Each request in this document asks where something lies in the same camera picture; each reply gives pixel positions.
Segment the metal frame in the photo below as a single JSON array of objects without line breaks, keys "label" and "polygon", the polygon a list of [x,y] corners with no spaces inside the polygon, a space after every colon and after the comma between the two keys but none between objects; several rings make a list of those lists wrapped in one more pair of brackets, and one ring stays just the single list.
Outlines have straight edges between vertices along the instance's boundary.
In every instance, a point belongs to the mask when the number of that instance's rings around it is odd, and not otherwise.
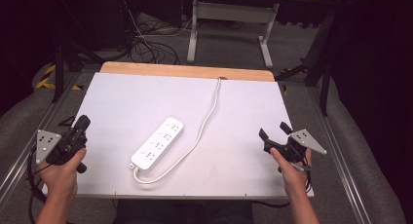
[{"label": "metal frame", "polygon": [[365,209],[364,203],[361,199],[361,195],[358,191],[357,185],[353,179],[352,174],[347,166],[346,160],[340,150],[340,145],[334,135],[334,132],[329,124],[326,116],[323,115],[321,108],[319,107],[319,95],[316,88],[308,87],[306,88],[313,104],[316,106],[318,115],[322,126],[324,128],[325,134],[328,137],[331,149],[329,153],[333,159],[335,166],[337,167],[338,173],[343,182],[344,189],[349,198],[350,204],[353,208],[353,212],[356,216],[358,223],[371,223],[370,217],[368,216],[367,210]]},{"label": "metal frame", "polygon": [[57,100],[56,103],[52,103],[47,110],[45,116],[37,127],[36,131],[33,133],[31,139],[27,142],[21,154],[19,155],[16,162],[9,169],[6,178],[0,186],[0,212],[3,207],[6,205],[7,200],[11,197],[13,191],[17,187],[21,177],[23,176],[26,170],[26,160],[30,153],[31,148],[36,144],[37,132],[40,129],[46,129],[52,118],[55,116],[56,112],[60,108],[61,104],[64,102],[65,98],[70,92],[68,87],[73,87],[77,78],[80,76],[80,73],[70,73],[65,84],[64,92],[61,94],[61,97]]},{"label": "metal frame", "polygon": [[224,5],[213,3],[201,3],[198,0],[193,1],[192,7],[192,29],[189,40],[187,61],[195,61],[195,52],[197,50],[197,21],[198,19],[221,19],[236,20],[256,23],[267,23],[264,36],[258,37],[262,56],[267,68],[273,68],[270,52],[268,51],[268,38],[273,28],[274,20],[278,12],[279,4],[274,4],[273,8],[257,8],[236,5]]}]

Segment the power cord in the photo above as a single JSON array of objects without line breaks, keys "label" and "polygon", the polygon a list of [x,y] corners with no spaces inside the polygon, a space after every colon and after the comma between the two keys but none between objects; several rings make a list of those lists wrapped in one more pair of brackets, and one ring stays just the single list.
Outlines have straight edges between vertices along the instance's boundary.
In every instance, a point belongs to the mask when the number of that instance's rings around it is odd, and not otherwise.
[{"label": "power cord", "polygon": [[153,179],[153,180],[150,180],[150,181],[140,180],[139,178],[137,178],[137,173],[139,172],[139,168],[136,167],[136,168],[133,170],[133,177],[134,177],[134,179],[135,179],[138,183],[150,184],[150,183],[157,182],[158,180],[160,180],[161,178],[163,178],[165,175],[167,175],[176,165],[178,165],[184,158],[186,158],[186,156],[188,156],[188,155],[195,149],[195,147],[197,147],[198,143],[200,142],[201,136],[203,135],[204,126],[206,125],[209,116],[212,114],[213,110],[215,109],[215,106],[216,106],[216,103],[217,103],[217,100],[218,100],[218,92],[219,92],[220,86],[221,86],[221,78],[218,78],[218,82],[217,82],[217,84],[216,84],[216,88],[215,88],[215,92],[214,92],[213,105],[212,105],[212,107],[210,108],[208,114],[206,115],[206,117],[205,117],[205,119],[204,119],[204,121],[203,121],[203,123],[202,123],[202,125],[201,125],[200,131],[199,131],[199,133],[198,133],[197,140],[195,141],[194,145],[193,145],[181,158],[179,158],[178,161],[176,161],[176,163],[174,163],[167,171],[165,171],[162,175],[160,175],[160,176],[159,176],[158,178],[156,178],[156,179]]}]

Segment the white board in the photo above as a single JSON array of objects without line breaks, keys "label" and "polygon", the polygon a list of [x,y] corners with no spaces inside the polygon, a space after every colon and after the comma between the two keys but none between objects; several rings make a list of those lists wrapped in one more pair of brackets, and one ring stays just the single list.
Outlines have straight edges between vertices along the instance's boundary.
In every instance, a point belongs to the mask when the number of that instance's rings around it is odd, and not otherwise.
[{"label": "white board", "polygon": [[217,80],[96,73],[80,107],[87,115],[88,170],[78,176],[78,194],[104,198],[272,199],[285,198],[282,175],[258,136],[286,143],[279,128],[290,124],[275,82],[223,80],[218,103],[200,143],[166,177],[139,184],[131,156],[167,118],[184,132],[166,155],[139,178],[158,177],[194,144],[213,103]]}]

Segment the power outlet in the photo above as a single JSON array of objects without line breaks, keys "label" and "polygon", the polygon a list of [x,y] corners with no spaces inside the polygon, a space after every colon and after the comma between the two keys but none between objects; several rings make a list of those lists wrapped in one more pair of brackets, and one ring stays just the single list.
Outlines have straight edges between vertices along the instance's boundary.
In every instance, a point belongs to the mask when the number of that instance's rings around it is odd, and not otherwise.
[{"label": "power outlet", "polygon": [[181,122],[174,118],[167,118],[131,156],[130,168],[138,167],[141,170],[152,168],[182,132]]}]

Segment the metal leg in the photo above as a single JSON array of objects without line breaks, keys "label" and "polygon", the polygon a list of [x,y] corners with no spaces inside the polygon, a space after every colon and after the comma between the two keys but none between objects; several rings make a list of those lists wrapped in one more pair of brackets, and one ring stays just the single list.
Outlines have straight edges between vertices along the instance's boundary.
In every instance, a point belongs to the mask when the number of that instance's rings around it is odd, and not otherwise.
[{"label": "metal leg", "polygon": [[327,97],[328,97],[328,86],[330,84],[331,67],[327,64],[324,70],[324,75],[322,76],[321,94],[319,97],[319,108],[324,116],[327,116]]},{"label": "metal leg", "polygon": [[194,0],[192,6],[191,38],[189,39],[188,56],[186,58],[189,63],[193,63],[195,61],[195,51],[197,49],[197,6],[198,0]]},{"label": "metal leg", "polygon": [[79,45],[78,43],[76,43],[74,41],[68,41],[68,44],[71,47],[73,47],[75,52],[82,53],[83,55],[87,56],[88,58],[90,58],[91,60],[93,60],[94,62],[96,62],[99,65],[103,65],[103,63],[106,62],[106,60],[103,59],[102,57],[100,57],[97,54],[85,49],[84,47],[82,47],[81,45]]},{"label": "metal leg", "polygon": [[297,74],[297,73],[299,73],[299,72],[302,72],[302,71],[304,71],[305,69],[308,69],[308,67],[305,66],[305,65],[303,65],[303,64],[301,64],[301,65],[296,66],[296,67],[294,67],[293,69],[291,69],[291,70],[289,70],[289,71],[287,71],[287,72],[285,72],[285,73],[282,73],[282,74],[276,76],[275,79],[276,79],[276,81],[281,81],[281,80],[284,80],[284,79],[286,79],[286,78],[288,78],[288,77],[290,77],[290,76],[293,76],[293,75],[295,75],[295,74]]},{"label": "metal leg", "polygon": [[274,21],[276,20],[278,10],[279,10],[279,4],[274,4],[273,12],[270,13],[270,16],[268,19],[265,35],[258,37],[262,56],[264,57],[265,66],[268,69],[273,68],[273,62],[271,60],[270,52],[268,51],[267,41],[268,41],[268,38],[270,37],[271,30],[273,29]]},{"label": "metal leg", "polygon": [[63,46],[61,43],[57,43],[56,49],[55,49],[55,56],[56,56],[56,69],[55,69],[55,76],[56,76],[56,89],[55,89],[55,96],[53,97],[52,103],[56,103],[58,98],[61,96],[63,93],[63,83],[64,83],[64,77],[63,77],[63,65],[64,65],[64,59],[63,59]]}]

